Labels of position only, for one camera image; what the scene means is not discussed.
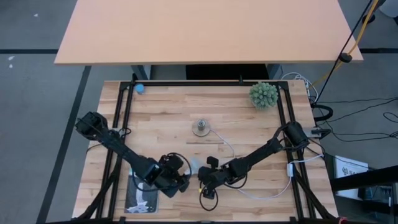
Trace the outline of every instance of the yellow cable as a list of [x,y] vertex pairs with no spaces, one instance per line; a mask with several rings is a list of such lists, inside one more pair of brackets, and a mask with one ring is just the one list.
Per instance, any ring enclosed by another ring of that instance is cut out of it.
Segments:
[[[379,2],[379,0],[374,0],[373,5],[371,6],[368,14],[366,15],[365,21],[363,22],[361,31],[358,34],[358,38],[356,39],[355,44],[353,45],[353,47],[351,48],[351,50],[349,50],[348,55],[351,55],[353,53],[353,51],[355,50],[355,48],[358,46],[359,41],[362,39],[362,36],[364,34],[366,25],[368,24],[368,21],[370,19],[370,17],[372,16],[373,10],[376,8],[377,3]],[[335,67],[335,70],[339,69],[341,66],[343,65],[342,61],[339,61],[337,66]],[[315,82],[312,83],[312,85],[310,85],[308,87],[308,89],[313,88],[316,84],[324,81],[325,79],[327,79],[329,76],[329,73],[325,74],[324,76],[322,76],[321,78],[319,78],[318,80],[316,80]]]

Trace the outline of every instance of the black and white picture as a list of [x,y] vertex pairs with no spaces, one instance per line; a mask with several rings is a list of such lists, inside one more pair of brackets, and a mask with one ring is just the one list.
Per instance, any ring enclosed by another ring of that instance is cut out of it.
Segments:
[[153,189],[155,186],[149,187],[146,183],[129,173],[129,182],[127,184],[126,204],[124,210],[126,213],[154,213],[157,212],[159,201],[159,191],[142,192],[134,185],[133,178],[140,189]]

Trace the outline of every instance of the white cable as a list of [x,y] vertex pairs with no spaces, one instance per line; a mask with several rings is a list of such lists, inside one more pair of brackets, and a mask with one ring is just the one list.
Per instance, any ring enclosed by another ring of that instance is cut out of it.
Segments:
[[286,191],[286,189],[289,187],[289,185],[290,185],[291,182],[292,182],[292,178],[289,177],[289,181],[287,182],[286,187],[285,187],[281,192],[279,192],[277,195],[270,196],[270,197],[261,198],[261,197],[256,197],[256,196],[254,196],[254,195],[252,195],[252,194],[249,194],[249,193],[247,193],[247,192],[244,192],[244,191],[241,190],[241,189],[238,189],[238,191],[241,192],[242,194],[248,196],[248,197],[251,198],[251,199],[256,199],[256,200],[269,200],[269,199],[276,198],[276,197],[280,196],[281,194],[283,194],[283,193]]
[[289,164],[292,164],[292,163],[299,163],[299,162],[308,162],[308,161],[311,161],[311,160],[316,159],[316,158],[319,158],[319,157],[323,157],[323,155],[317,155],[317,156],[315,156],[315,157],[313,157],[313,158],[311,158],[311,159],[305,159],[305,160],[302,160],[302,161],[292,161],[292,162],[290,162]]
[[223,137],[221,137],[215,130],[211,129],[210,131],[213,131],[221,140],[224,141],[225,144],[227,144],[227,145],[231,148],[232,153],[233,153],[233,157],[234,157],[234,159],[235,159],[235,158],[236,158],[236,156],[235,156],[235,149],[232,147],[232,145],[230,145],[230,144],[228,143],[228,141],[225,141],[225,139],[224,139]]
[[[288,163],[286,165],[286,169],[289,169],[289,164],[298,163],[298,162],[308,162],[308,161],[311,161],[311,160],[319,158],[319,157],[323,157],[323,155],[315,156],[315,157],[313,157],[311,159],[306,159],[306,160],[302,160],[302,161],[292,161],[292,162],[290,162],[290,163]],[[292,182],[292,177],[289,177],[289,182],[287,183],[286,187],[281,192],[279,192],[277,195],[270,196],[270,197],[261,198],[261,197],[253,196],[253,195],[251,195],[251,194],[249,194],[247,192],[244,192],[241,189],[238,189],[238,191],[241,192],[242,194],[248,196],[249,198],[252,198],[252,199],[255,199],[255,200],[269,200],[269,199],[276,198],[276,197],[280,196],[281,194],[283,194],[286,191],[286,189],[289,187],[291,182]]]
[[[232,147],[232,145],[230,145],[230,144],[228,143],[228,141],[226,141],[223,137],[221,137],[221,136],[220,136],[216,131],[214,131],[213,129],[211,129],[210,131],[214,132],[221,140],[224,141],[225,144],[227,144],[227,145],[231,148],[232,153],[233,153],[233,157],[235,158],[235,150],[234,150],[234,148]],[[311,161],[311,160],[316,159],[316,158],[321,157],[321,156],[323,156],[323,155],[318,155],[318,156],[315,156],[315,157],[313,157],[313,158],[311,158],[311,159],[306,159],[306,160],[302,160],[302,161],[292,161],[292,162],[286,164],[286,165],[287,165],[286,169],[289,169],[289,164],[296,163],[296,162],[308,162],[308,161]],[[281,192],[279,192],[278,194],[273,195],[273,196],[270,196],[270,197],[264,197],[264,198],[262,198],[262,197],[256,197],[256,196],[254,196],[254,195],[252,195],[252,194],[249,194],[249,193],[247,193],[247,192],[245,192],[245,191],[243,191],[243,190],[241,190],[241,189],[238,189],[238,191],[241,192],[242,194],[248,196],[249,198],[252,198],[252,199],[255,199],[255,200],[269,200],[269,199],[276,198],[276,197],[280,196],[281,194],[283,194],[283,193],[286,191],[286,189],[289,187],[289,185],[290,185],[291,182],[292,182],[292,177],[289,177],[289,181],[287,182],[286,187],[285,187]]]
[[[294,80],[303,80],[305,88],[307,89],[307,95],[311,96],[309,87],[310,87],[310,85],[312,85],[312,82],[310,80],[308,80],[307,78],[305,78],[303,75],[301,75],[298,72],[286,73],[285,75],[282,75],[280,79],[283,80],[288,75],[295,75],[294,76]],[[313,86],[313,90],[315,92],[315,100],[314,100],[314,102],[317,102],[317,100],[318,100],[318,91],[317,91],[317,89],[314,86]]]

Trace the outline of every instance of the black metal frame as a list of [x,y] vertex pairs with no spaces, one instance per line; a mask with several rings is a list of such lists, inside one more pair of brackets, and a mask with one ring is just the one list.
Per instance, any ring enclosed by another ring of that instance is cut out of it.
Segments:
[[[116,103],[116,109],[115,109],[115,114],[114,114],[114,120],[113,120],[113,128],[117,128],[118,122],[119,122],[119,115],[120,115],[120,109],[122,105],[122,100],[123,100],[123,94],[124,91],[128,90],[128,95],[127,95],[127,103],[126,103],[126,110],[124,113],[124,119],[123,119],[123,125],[122,128],[127,128],[127,123],[129,119],[129,112],[131,109],[131,101],[132,101],[132,91],[134,88],[134,85],[136,83],[141,83],[145,86],[251,86],[256,84],[257,82],[244,82],[242,79],[237,80],[237,81],[222,81],[222,82],[203,82],[203,81],[184,81],[184,82],[140,82],[136,81],[136,77],[133,74],[133,79],[131,82],[121,82],[119,86],[119,95],[118,95],[118,101]],[[285,100],[287,104],[287,110],[289,112],[289,119],[291,121],[295,121],[295,115],[294,115],[294,110],[293,110],[293,105],[292,105],[292,100],[290,97],[290,91],[289,91],[289,85],[287,81],[280,81],[280,82],[269,82],[271,85],[275,85],[277,87],[277,91],[279,94],[279,99],[277,102],[278,110],[279,110],[279,117],[280,117],[280,122],[281,125],[286,124],[286,118],[285,118],[285,113],[284,113],[284,107],[282,104],[282,96],[280,94],[280,89],[284,90],[285,93]],[[65,221],[65,222],[55,222],[56,223],[112,223],[113,222],[113,215],[114,215],[114,209],[116,206],[116,194],[117,194],[117,189],[118,189],[118,182],[119,182],[119,176],[120,176],[120,171],[121,171],[121,158],[118,157],[116,160],[116,164],[114,165],[114,169],[111,173],[110,168],[111,168],[111,161],[112,161],[112,155],[113,153],[111,151],[108,152],[106,156],[106,161],[105,161],[105,167],[104,167],[104,174],[103,174],[103,181],[101,183],[101,190],[94,199],[93,203],[87,208],[86,212],[82,215],[80,215],[78,218],[74,218],[70,221]],[[293,161],[293,153],[292,152],[286,152],[287,159],[289,162]],[[303,152],[298,152],[297,153],[298,159],[303,159]],[[305,168],[305,164],[302,164],[300,166],[300,171],[303,174],[303,177],[300,179],[303,184],[308,185],[308,177],[307,177],[307,170]],[[108,210],[108,215],[107,217],[103,218],[103,205],[104,205],[104,197],[110,186],[113,185],[112,193],[111,193],[111,198],[109,201],[109,210]],[[299,191],[299,185],[297,183],[297,180],[295,177],[292,178],[292,186],[293,186],[293,193],[294,193],[294,199],[295,199],[295,205],[297,208],[297,216],[298,219],[303,218],[303,208],[302,208],[302,203],[300,199],[300,191]],[[312,204],[312,201],[309,199],[309,197],[306,195],[307,198],[307,203],[308,203],[308,209],[309,209],[309,214],[310,218],[316,218],[315,216],[315,209]],[[96,216],[94,219],[90,219],[94,211],[97,209]],[[295,220],[294,217],[291,218],[291,221],[289,222],[242,222],[245,224],[249,223],[292,223]],[[125,222],[124,218],[122,217],[120,220],[121,223],[143,223],[143,224],[153,224],[155,222]],[[161,224],[168,224],[171,222],[160,222]],[[178,224],[183,224],[183,223],[197,223],[197,222],[178,222]]]

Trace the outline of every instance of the wire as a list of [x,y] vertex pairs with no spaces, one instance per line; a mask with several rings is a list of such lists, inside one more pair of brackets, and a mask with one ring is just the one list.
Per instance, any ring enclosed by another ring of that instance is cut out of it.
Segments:
[[102,132],[100,130],[98,130],[96,127],[94,127],[92,124],[87,123],[85,120],[80,119],[80,118],[78,118],[77,120],[87,124],[89,127],[93,128],[96,132],[98,132],[98,134],[102,135]]
[[131,133],[131,129],[129,129],[129,128],[121,128],[120,130],[119,130],[119,134],[120,134],[120,138],[122,139],[122,138],[125,138],[128,134],[130,134]]
[[[371,9],[369,10],[368,15],[366,16],[365,21],[364,21],[364,23],[363,23],[363,25],[362,25],[361,31],[359,32],[358,38],[356,39],[356,42],[355,42],[353,48],[348,52],[348,55],[351,55],[351,53],[354,51],[354,49],[358,46],[358,43],[359,43],[359,41],[361,40],[362,35],[363,35],[363,32],[364,32],[364,30],[365,30],[365,28],[366,28],[366,25],[367,25],[367,23],[368,23],[368,20],[369,20],[369,18],[371,17],[371,15],[373,14],[373,10],[374,10],[374,8],[376,7],[378,1],[379,1],[379,0],[374,0],[373,5],[372,5]],[[371,5],[371,3],[372,3],[372,0],[369,0],[368,4],[367,4],[366,7],[365,7],[365,10],[364,10],[364,11],[362,12],[362,14],[361,14],[361,17],[358,19],[357,23],[356,23],[355,26],[354,26],[354,29],[351,31],[351,33],[350,33],[350,35],[349,35],[349,37],[348,37],[348,39],[347,39],[347,41],[346,41],[344,47],[341,49],[341,51],[340,51],[340,53],[339,53],[339,56],[343,53],[344,49],[345,49],[346,46],[348,45],[348,42],[351,40],[352,36],[354,35],[354,32],[355,32],[356,28],[358,27],[359,23],[362,21],[362,18],[364,17],[364,15],[365,15],[366,11],[368,10],[369,6]],[[325,84],[323,85],[323,87],[322,87],[322,89],[321,89],[321,92],[319,92],[318,98],[321,97],[323,91],[325,90],[326,84],[328,84],[329,79],[330,79],[330,77],[331,77],[331,74],[332,74],[336,69],[339,69],[339,68],[341,67],[342,64],[343,64],[343,62],[341,62],[341,61],[339,60],[339,58],[337,58],[336,61],[335,61],[335,64],[333,65],[332,69],[330,70],[329,74],[328,74],[327,76],[324,75],[323,77],[321,77],[320,79],[318,79],[317,81],[315,81],[315,82],[313,83],[313,85],[310,86],[310,88],[313,88],[314,85],[316,85],[318,82],[320,82],[320,81],[326,79],[326,82],[325,82]]]
[[247,182],[247,181],[248,181],[248,175],[246,174],[246,175],[244,176],[243,184],[241,184],[239,187],[235,187],[235,186],[228,185],[228,184],[224,184],[224,186],[229,187],[229,188],[231,188],[231,189],[241,189],[243,186],[246,185],[246,182]]
[[235,149],[232,147],[232,145],[230,143],[228,143],[223,137],[221,137],[215,130],[210,129],[210,131],[214,132],[221,140],[224,141],[225,144],[227,144],[229,146],[229,148],[231,148],[232,153],[233,153],[233,158],[235,159]]
[[[124,130],[124,129],[126,129],[126,130],[129,131],[129,132],[125,132],[124,134],[121,135],[120,138],[124,138],[124,137],[126,137],[128,134],[131,133],[131,129],[129,129],[129,128],[121,128],[121,129],[119,130],[119,134],[120,134],[120,132],[121,132],[122,130]],[[97,146],[100,146],[100,145],[102,145],[102,144],[101,144],[101,143],[98,143],[98,144],[95,144],[94,146],[90,146],[90,147],[87,149],[86,153],[87,153],[88,151],[90,151],[91,149],[93,149],[94,147],[97,147]]]
[[313,159],[317,159],[317,158],[323,157],[323,156],[324,156],[324,155],[317,155],[317,156],[315,156],[315,157],[313,157],[313,158],[304,159],[304,160],[302,160],[302,161],[292,161],[292,162],[290,162],[289,164],[299,163],[299,162],[309,162],[309,161],[311,161],[311,160],[313,160]]
[[393,114],[393,113],[391,113],[391,112],[384,112],[384,113],[383,113],[383,117],[385,117],[387,120],[389,120],[389,121],[391,121],[391,122],[394,122],[394,123],[398,123],[398,121],[393,121],[393,120],[391,120],[390,118],[388,118],[388,117],[386,116],[387,114],[391,114],[391,115],[393,115],[394,117],[398,118],[397,115],[395,115],[395,114]]
[[92,148],[97,147],[97,146],[100,146],[100,145],[101,145],[101,143],[95,144],[94,146],[90,146],[90,147],[87,149],[86,153],[87,153],[88,151],[90,151]]
[[[383,116],[384,116],[386,119],[392,121],[391,119],[389,119],[389,118],[387,118],[387,117],[385,116],[385,113],[383,114]],[[335,130],[334,130],[333,127],[329,124],[329,121],[325,121],[324,123],[319,124],[319,125],[323,125],[323,124],[327,124],[327,125],[329,126],[329,128],[331,129],[332,135],[334,135],[335,138],[337,138],[338,140],[343,141],[343,142],[370,141],[370,140],[386,139],[386,138],[395,138],[395,139],[398,139],[398,131],[393,132],[393,133],[391,133],[391,134],[387,134],[387,133],[359,133],[359,134],[344,133],[344,134],[341,134],[341,133],[335,133]],[[364,135],[370,135],[370,134],[384,135],[385,137],[375,137],[375,138],[355,139],[355,140],[345,140],[345,139],[341,139],[341,138],[338,137],[338,136],[364,136]]]
[[287,188],[289,187],[289,185],[290,185],[291,182],[292,182],[292,178],[289,177],[289,181],[287,182],[286,187],[285,187],[281,192],[279,192],[278,194],[273,195],[273,196],[270,196],[270,197],[264,197],[264,198],[262,198],[262,197],[256,197],[256,196],[254,196],[254,195],[252,195],[252,194],[249,194],[249,193],[247,193],[247,192],[245,192],[245,191],[243,191],[243,190],[241,190],[241,189],[238,189],[238,191],[241,192],[242,194],[248,196],[248,197],[251,198],[251,199],[255,199],[255,200],[269,200],[269,199],[276,198],[276,197],[280,196],[281,194],[283,194],[283,193],[287,190]]
[[[310,85],[312,85],[312,82],[310,81],[310,80],[308,80],[307,78],[305,78],[303,75],[301,75],[300,73],[298,73],[298,72],[289,72],[289,73],[286,73],[285,75],[282,75],[281,76],[281,80],[283,80],[286,76],[288,76],[288,75],[295,75],[294,76],[294,80],[303,80],[304,81],[304,85],[305,85],[305,88],[307,89],[307,95],[308,95],[308,97],[309,98],[311,98],[312,96],[311,96],[311,94],[310,94],[310,89],[309,89],[309,86]],[[317,89],[315,88],[315,87],[313,87],[313,90],[314,90],[314,92],[315,92],[315,102],[318,100],[318,91],[317,91]]]
[[[314,142],[314,143],[317,144],[318,146],[320,146],[321,149],[322,149],[323,154],[326,155],[326,156],[333,157],[333,158],[338,159],[339,161],[342,161],[342,162],[346,162],[346,163],[349,163],[349,164],[353,164],[353,165],[356,165],[356,166],[360,166],[360,167],[364,167],[364,168],[367,168],[367,169],[370,169],[370,170],[374,170],[374,169],[371,168],[371,167],[366,167],[366,166],[362,166],[362,165],[359,165],[359,164],[356,164],[356,163],[353,163],[353,162],[344,161],[344,160],[339,159],[339,158],[337,158],[337,157],[335,157],[335,156],[332,156],[331,154],[329,154],[329,153],[326,152],[325,148],[324,148],[323,146],[321,146],[321,144],[317,143],[316,141],[314,141],[314,140],[312,140],[312,139],[309,139],[309,140],[310,140],[311,142]],[[312,151],[313,153],[319,155],[319,153],[316,153],[314,150],[311,149],[311,151]]]
[[209,184],[206,184],[205,187],[202,188],[202,189],[200,190],[200,193],[199,193],[199,203],[200,203],[200,206],[201,206],[204,210],[206,210],[206,211],[208,211],[208,212],[211,212],[211,211],[213,211],[214,209],[216,209],[216,207],[217,207],[217,205],[218,205],[218,193],[217,193],[217,190],[216,190],[216,189],[213,189],[213,190],[214,190],[214,193],[215,193],[215,195],[216,195],[216,204],[214,205],[213,208],[206,208],[206,207],[203,205],[202,201],[201,201],[201,198],[202,198],[202,196],[203,196],[203,191],[207,188],[207,186],[208,186]]
[[177,153],[177,152],[171,152],[171,153],[169,153],[169,154],[167,154],[167,155],[176,155],[176,156],[179,156],[179,157],[181,157],[183,160],[185,160],[185,162],[187,162],[187,164],[188,164],[188,167],[189,167],[189,177],[191,177],[191,176],[192,176],[192,168],[191,168],[191,164],[189,163],[189,161],[188,161],[188,159],[187,159],[187,158],[185,158],[183,155],[181,155],[181,154],[179,154],[179,153]]
[[[317,155],[317,156],[315,156],[315,157],[313,157],[313,158],[311,158],[311,159],[306,159],[306,160],[302,160],[302,161],[292,161],[292,162],[286,164],[286,166],[287,166],[287,167],[286,167],[286,170],[289,169],[289,164],[299,163],[299,162],[308,162],[308,161],[314,160],[314,159],[319,158],[319,157],[323,157],[323,155]],[[242,194],[248,196],[248,197],[251,198],[251,199],[255,199],[255,200],[269,200],[269,199],[276,198],[276,197],[280,196],[281,194],[283,194],[283,193],[287,190],[287,188],[289,187],[289,185],[290,185],[291,182],[292,182],[292,177],[289,177],[289,181],[287,182],[286,187],[285,187],[281,192],[279,192],[278,194],[273,195],[273,196],[270,196],[270,197],[256,197],[256,196],[254,196],[254,195],[252,195],[252,194],[249,194],[249,193],[247,193],[247,192],[245,192],[245,191],[243,191],[243,190],[241,190],[241,189],[238,189],[238,191],[241,192]]]
[[329,102],[318,102],[318,103],[355,103],[355,102],[362,102],[362,101],[374,101],[374,100],[393,100],[397,99],[398,97],[392,97],[392,98],[373,98],[373,99],[365,99],[365,100],[351,100],[351,101],[329,101]]
[[387,102],[385,102],[385,103],[380,103],[380,104],[377,104],[377,105],[368,106],[368,107],[365,108],[365,109],[361,109],[361,110],[359,110],[359,111],[356,111],[356,112],[353,112],[353,113],[350,113],[350,114],[346,114],[346,115],[344,115],[344,116],[342,116],[342,117],[340,117],[340,118],[337,118],[337,119],[334,119],[334,120],[331,120],[331,121],[328,121],[328,122],[329,122],[329,123],[330,123],[330,122],[335,122],[335,121],[338,121],[338,120],[340,120],[340,119],[346,118],[346,117],[348,117],[348,116],[351,116],[351,115],[354,115],[354,114],[357,114],[357,113],[366,111],[366,110],[368,110],[368,109],[370,109],[370,108],[375,108],[375,107],[377,107],[377,106],[386,105],[386,104],[391,103],[391,102],[393,102],[393,101],[395,101],[395,100],[398,100],[398,98],[394,98],[393,100],[387,101]]

